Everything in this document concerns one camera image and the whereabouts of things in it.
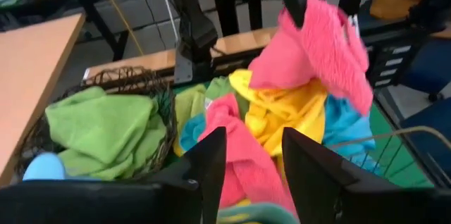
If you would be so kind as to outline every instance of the desk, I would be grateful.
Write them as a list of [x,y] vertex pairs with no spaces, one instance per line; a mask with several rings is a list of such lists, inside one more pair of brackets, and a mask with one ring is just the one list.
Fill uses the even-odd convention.
[[[276,30],[277,28],[270,27],[219,38],[216,43],[216,48],[223,51],[225,54],[236,54],[241,51],[263,48],[269,43],[271,38],[276,33]],[[215,51],[211,51],[211,55],[214,58],[222,56]],[[119,68],[123,66],[143,66],[144,68],[151,70],[173,68],[175,66],[175,49],[160,51],[146,56],[138,56],[135,58],[129,58],[122,61],[88,68],[85,73],[85,77],[92,77],[105,69]]]
[[0,185],[13,176],[16,147],[44,112],[85,17],[0,33]]

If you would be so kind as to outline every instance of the microfiber cloth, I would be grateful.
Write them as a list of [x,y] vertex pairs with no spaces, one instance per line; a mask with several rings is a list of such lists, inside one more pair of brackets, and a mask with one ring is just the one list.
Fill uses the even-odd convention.
[[127,178],[141,168],[166,134],[149,97],[106,94],[100,87],[78,92],[46,108],[51,139],[69,175],[103,180]]
[[249,65],[253,89],[292,89],[318,78],[329,93],[348,98],[368,115],[373,92],[366,80],[368,55],[347,16],[325,0],[307,0],[304,24],[298,29],[282,10],[278,31]]
[[200,113],[205,113],[205,91],[205,86],[199,84],[175,96],[178,138],[174,140],[173,150],[177,156],[182,156],[184,153],[180,146],[180,136],[186,122]]
[[373,136],[369,117],[361,116],[347,99],[337,99],[329,95],[324,104],[326,127],[323,144],[337,154],[369,171],[376,171],[376,162],[366,153],[376,148],[374,139],[332,147],[334,144],[352,142],[356,139]]
[[245,119],[246,112],[249,110],[249,101],[236,92],[230,85],[228,77],[216,77],[211,82],[205,92],[205,102],[212,102],[226,94],[233,93],[237,99],[238,108],[240,110],[240,118]]
[[218,212],[218,223],[298,224],[299,221],[282,207],[270,203],[260,203],[221,209]]
[[226,128],[227,149],[220,207],[232,206],[248,198],[253,204],[273,203],[295,214],[290,193],[284,188],[271,157],[240,120],[233,94],[211,103],[206,111],[206,129],[200,140],[221,126]]
[[205,131],[205,115],[200,113],[194,118],[189,119],[180,134],[180,147],[184,152],[190,150],[195,144],[199,136]]
[[252,72],[239,69],[229,75],[230,83],[250,100],[246,126],[271,156],[282,154],[284,127],[293,127],[318,143],[324,134],[326,88],[313,79],[294,89],[251,89]]

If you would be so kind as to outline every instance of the green mat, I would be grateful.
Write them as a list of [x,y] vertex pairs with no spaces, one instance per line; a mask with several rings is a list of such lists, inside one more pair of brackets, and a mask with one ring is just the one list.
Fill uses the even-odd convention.
[[[370,124],[373,135],[393,131],[375,104],[371,109]],[[380,159],[381,174],[392,183],[401,187],[433,187],[399,137],[377,139],[376,150],[369,155],[375,160]]]

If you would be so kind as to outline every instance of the floor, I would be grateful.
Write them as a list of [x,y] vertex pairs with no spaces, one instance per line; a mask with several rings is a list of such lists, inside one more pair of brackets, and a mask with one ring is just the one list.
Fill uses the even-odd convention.
[[[329,1],[332,4],[337,4],[339,0]],[[145,0],[117,0],[117,2],[123,10],[125,18],[129,21],[129,24],[132,27],[146,25],[149,23],[158,23],[157,25],[153,24],[135,31],[138,42],[146,54],[151,54],[156,51],[174,47],[174,34],[171,23],[168,21],[168,13],[166,6],[164,6],[164,0],[148,0],[149,6],[154,14],[153,17],[147,8]],[[205,11],[214,8],[214,0],[199,0],[199,2],[202,9]],[[264,27],[276,25],[277,15],[282,7],[283,5],[281,0],[263,1]],[[125,29],[120,18],[118,17],[118,14],[114,11],[109,1],[98,3],[97,8],[112,31],[118,32]],[[67,11],[65,14],[70,15],[78,11],[81,11],[81,9],[77,8]],[[212,11],[210,13],[206,13],[206,15],[213,21],[216,29],[220,31],[221,26],[219,25],[217,13]],[[249,14],[246,4],[237,6],[237,15],[240,31],[249,31]],[[159,37],[158,29],[161,32],[161,39]],[[99,37],[99,33],[91,23],[85,24],[83,33],[79,38],[80,43],[75,45],[72,53],[70,54],[62,75],[56,84],[56,88],[52,95],[53,98],[59,96],[70,86],[78,84],[81,81],[86,68],[111,61],[113,54],[106,42],[102,39],[86,42],[85,37],[87,35],[92,36],[93,38]],[[124,58],[131,58],[134,56],[139,56],[138,50],[134,42],[131,38],[129,38],[125,49]],[[415,114],[430,105],[427,100],[427,94],[407,87],[389,87],[388,93],[391,94],[391,97],[403,117],[411,116],[412,114]],[[445,94],[445,97],[451,96],[451,86],[448,85],[443,93]]]

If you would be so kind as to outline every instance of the pink towel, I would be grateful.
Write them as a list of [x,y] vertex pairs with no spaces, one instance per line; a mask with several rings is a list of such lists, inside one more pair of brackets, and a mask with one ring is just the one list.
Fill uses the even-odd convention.
[[284,9],[279,29],[249,66],[255,89],[290,89],[319,78],[337,98],[368,115],[373,92],[366,80],[368,55],[347,16],[324,0],[307,0],[302,29]]
[[233,94],[211,103],[206,111],[204,139],[219,126],[227,130],[225,177],[220,207],[232,206],[247,198],[252,203],[269,202],[296,215],[295,205],[285,189],[271,157],[240,120]]

